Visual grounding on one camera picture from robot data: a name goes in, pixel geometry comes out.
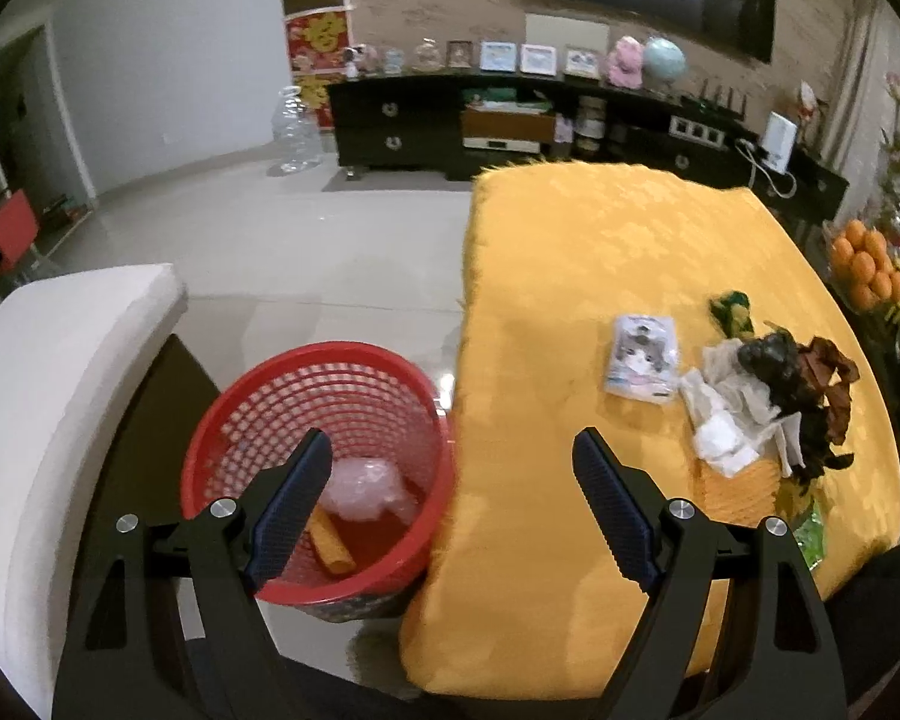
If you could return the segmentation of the white tissue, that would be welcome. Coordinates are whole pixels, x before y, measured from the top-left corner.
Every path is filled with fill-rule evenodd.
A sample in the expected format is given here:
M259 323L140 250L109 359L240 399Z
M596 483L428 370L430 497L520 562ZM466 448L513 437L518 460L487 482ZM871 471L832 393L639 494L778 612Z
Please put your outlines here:
M702 349L701 369L679 379L699 460L724 478L735 478L761 458L779 462L782 478L806 470L800 449L802 415L784 416L770 403L770 388L738 359L743 340Z

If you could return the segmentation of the black plastic bag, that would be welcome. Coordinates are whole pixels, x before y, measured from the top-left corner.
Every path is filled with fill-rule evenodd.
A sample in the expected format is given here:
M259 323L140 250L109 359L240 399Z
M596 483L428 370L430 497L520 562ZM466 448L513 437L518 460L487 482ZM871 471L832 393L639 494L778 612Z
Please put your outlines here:
M775 330L763 338L745 341L738 362L748 374L769 387L770 403L781 408L782 418L798 418L797 449L802 463L789 461L795 483L806 491L827 470L845 470L854 454L836 454L827 442L824 408L802 394L798 346L788 330Z

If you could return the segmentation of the brown dried leaf wrapper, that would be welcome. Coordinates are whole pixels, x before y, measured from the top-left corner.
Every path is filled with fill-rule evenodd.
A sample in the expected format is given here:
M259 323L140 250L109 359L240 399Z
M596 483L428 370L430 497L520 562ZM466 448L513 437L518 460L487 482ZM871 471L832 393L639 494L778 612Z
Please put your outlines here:
M844 444L852 413L850 387L860 378L857 364L821 337L798 346L798 362L802 394L824 408L827 442Z

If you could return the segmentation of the cat print snack packet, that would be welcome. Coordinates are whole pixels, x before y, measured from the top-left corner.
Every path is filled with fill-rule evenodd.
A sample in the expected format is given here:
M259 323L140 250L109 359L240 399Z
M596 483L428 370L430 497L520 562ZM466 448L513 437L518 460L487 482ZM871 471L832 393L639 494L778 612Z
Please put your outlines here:
M613 343L603 388L645 403L668 403L678 390L679 349L671 317L622 314L613 323Z

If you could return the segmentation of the dark green wrapper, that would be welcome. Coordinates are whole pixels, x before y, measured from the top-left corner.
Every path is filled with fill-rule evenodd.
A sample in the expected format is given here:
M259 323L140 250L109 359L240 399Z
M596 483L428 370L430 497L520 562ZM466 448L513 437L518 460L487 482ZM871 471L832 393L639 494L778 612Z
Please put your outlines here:
M709 301L710 315L727 338L749 340L754 337L749 298L741 291L730 291Z

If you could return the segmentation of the green snack packet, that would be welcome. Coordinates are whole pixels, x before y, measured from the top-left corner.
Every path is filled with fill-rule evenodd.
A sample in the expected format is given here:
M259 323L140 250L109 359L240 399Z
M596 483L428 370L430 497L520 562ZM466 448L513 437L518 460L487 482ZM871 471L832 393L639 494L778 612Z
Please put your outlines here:
M814 571L826 559L826 527L821 505L816 499L811 499L809 504L798 512L790 523L790 530L808 569Z

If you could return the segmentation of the orange foam fruit net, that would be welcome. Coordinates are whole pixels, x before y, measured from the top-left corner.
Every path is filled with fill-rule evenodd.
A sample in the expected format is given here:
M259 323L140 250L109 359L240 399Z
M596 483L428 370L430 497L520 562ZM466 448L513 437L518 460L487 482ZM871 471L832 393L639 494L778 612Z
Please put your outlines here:
M781 473L774 461L756 460L733 478L702 465L696 491L699 504L715 522L756 527L777 512Z

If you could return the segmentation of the orange foam tube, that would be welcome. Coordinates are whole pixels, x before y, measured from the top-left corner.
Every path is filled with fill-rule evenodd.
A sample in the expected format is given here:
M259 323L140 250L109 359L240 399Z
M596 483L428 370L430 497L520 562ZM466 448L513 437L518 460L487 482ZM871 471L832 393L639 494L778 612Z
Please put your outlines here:
M321 505L317 505L310 514L307 533L310 535L318 561L326 572L331 575L346 575L356 570L354 557L334 527L329 513Z

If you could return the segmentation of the white bubble wrap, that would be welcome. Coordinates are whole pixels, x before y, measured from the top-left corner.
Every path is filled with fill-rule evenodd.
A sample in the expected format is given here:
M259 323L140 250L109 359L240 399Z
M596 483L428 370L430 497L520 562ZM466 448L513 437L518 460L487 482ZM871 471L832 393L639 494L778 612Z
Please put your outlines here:
M320 505L347 522L375 522L391 514L409 527L418 515L400 470L385 458L334 460Z

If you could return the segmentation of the white cushioned seat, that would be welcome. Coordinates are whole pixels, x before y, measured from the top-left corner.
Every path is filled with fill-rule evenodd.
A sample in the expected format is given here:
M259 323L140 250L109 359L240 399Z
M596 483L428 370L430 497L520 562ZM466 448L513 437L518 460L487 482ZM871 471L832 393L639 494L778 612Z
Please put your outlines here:
M38 280L0 304L0 670L37 717L103 460L185 309L168 263Z

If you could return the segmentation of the red plastic mesh basket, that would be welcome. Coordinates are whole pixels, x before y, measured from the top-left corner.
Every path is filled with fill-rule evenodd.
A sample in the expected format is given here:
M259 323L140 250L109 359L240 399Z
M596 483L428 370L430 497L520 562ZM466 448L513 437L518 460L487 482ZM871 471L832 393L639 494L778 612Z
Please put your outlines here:
M346 622L406 608L453 486L436 384L388 349L327 341L215 397L183 460L180 505L194 518L240 502L260 600Z

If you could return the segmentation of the bowl of oranges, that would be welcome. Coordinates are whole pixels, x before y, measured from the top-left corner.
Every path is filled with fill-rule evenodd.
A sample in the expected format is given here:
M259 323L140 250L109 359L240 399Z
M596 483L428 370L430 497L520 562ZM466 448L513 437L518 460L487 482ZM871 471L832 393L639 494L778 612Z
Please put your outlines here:
M829 236L829 275L857 314L900 314L900 249L877 228L854 218Z

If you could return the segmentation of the red chair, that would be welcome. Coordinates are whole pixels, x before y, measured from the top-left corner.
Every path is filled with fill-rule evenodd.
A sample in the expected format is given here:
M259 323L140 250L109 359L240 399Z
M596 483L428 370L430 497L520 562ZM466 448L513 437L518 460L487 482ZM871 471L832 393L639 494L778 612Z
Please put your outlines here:
M37 216L23 190L14 192L0 206L0 275L9 275L34 250L38 238Z

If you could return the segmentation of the white router box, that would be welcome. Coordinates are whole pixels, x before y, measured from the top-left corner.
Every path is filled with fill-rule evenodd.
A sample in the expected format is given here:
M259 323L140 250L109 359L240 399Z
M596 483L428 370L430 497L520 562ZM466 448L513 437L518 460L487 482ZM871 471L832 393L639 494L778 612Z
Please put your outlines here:
M779 112L771 112L761 138L763 166L775 174L785 174L797 133L798 125L795 122Z

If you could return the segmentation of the clear large water bottle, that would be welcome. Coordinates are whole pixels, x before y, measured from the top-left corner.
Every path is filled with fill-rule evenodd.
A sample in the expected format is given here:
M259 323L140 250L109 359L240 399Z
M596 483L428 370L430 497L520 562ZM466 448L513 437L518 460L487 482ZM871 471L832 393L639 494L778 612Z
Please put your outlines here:
M271 117L272 139L279 146L278 169L295 174L323 161L323 144L317 117L308 109L298 86L284 86Z

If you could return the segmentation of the pink plush toy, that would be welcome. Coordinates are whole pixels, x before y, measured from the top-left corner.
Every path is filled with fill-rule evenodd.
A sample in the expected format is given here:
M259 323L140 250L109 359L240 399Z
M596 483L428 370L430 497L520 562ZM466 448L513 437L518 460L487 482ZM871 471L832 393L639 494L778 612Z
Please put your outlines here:
M642 88L644 46L632 36L622 36L608 54L608 82L624 89Z

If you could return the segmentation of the black tv cabinet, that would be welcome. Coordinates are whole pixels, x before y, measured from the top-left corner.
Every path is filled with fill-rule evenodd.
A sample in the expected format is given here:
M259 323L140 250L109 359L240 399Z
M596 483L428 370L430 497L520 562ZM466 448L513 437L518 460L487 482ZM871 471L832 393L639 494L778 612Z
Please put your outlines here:
M836 216L848 182L795 148L782 174L759 163L740 115L583 80L492 73L377 76L329 88L338 164L424 169L466 181L486 167L626 163L715 188L749 187L791 220Z

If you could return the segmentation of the light blue globe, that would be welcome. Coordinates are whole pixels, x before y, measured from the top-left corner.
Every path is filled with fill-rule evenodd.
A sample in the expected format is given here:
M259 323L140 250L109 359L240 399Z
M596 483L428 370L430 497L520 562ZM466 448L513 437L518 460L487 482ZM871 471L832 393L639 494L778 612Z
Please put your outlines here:
M685 53L670 39L653 36L644 44L644 73L660 85L673 85L688 71Z

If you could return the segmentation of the red festive poster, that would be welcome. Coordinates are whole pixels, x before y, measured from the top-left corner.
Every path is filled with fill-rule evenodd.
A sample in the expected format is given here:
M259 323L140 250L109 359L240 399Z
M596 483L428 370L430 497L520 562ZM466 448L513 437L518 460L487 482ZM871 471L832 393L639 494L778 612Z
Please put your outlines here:
M346 78L344 49L351 44L344 7L312 8L284 16L290 75L322 130L333 128L329 87Z

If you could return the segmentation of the white picture frame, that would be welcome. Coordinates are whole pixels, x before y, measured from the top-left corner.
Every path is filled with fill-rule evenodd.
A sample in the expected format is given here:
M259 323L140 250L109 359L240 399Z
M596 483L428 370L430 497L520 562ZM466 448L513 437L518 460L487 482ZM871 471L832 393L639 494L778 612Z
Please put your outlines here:
M520 71L525 75L554 78L557 75L557 50L553 46L521 44Z
M487 73L514 73L518 65L518 46L505 41L482 41L479 70Z

